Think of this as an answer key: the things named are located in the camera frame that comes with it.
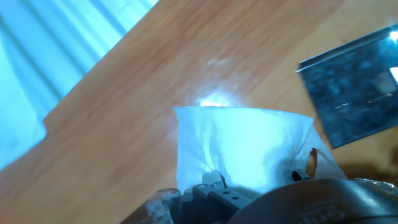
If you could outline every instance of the black device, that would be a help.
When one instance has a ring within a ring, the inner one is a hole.
[[[172,194],[151,205],[151,218],[140,223],[398,223],[397,189],[371,180],[301,180],[255,200],[222,183],[200,184],[183,195],[161,192],[167,191]]]

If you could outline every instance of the white tissue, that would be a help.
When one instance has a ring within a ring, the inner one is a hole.
[[[218,170],[228,187],[263,194],[291,184],[292,171],[305,173],[313,147],[323,155],[318,153],[318,160],[324,158],[332,165],[322,162],[326,170],[344,175],[313,128],[312,118],[212,106],[175,108],[175,112],[179,123],[177,188],[182,192],[200,184],[204,173]]]

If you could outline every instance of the wood grain surface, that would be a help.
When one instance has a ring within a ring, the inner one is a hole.
[[[0,173],[0,223],[119,223],[175,187],[173,106],[305,114],[327,143],[297,64],[397,12],[396,0],[160,0],[46,117],[46,139]],[[397,182],[397,136],[332,154],[350,177]]]

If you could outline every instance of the black plastic object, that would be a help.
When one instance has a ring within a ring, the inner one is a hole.
[[[371,184],[308,180],[264,194],[228,224],[398,223],[398,198]]]
[[[398,124],[397,40],[396,24],[300,63],[334,148]]]

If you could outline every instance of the blue curtain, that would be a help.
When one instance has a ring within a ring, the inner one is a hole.
[[[0,0],[0,170],[157,0]]]

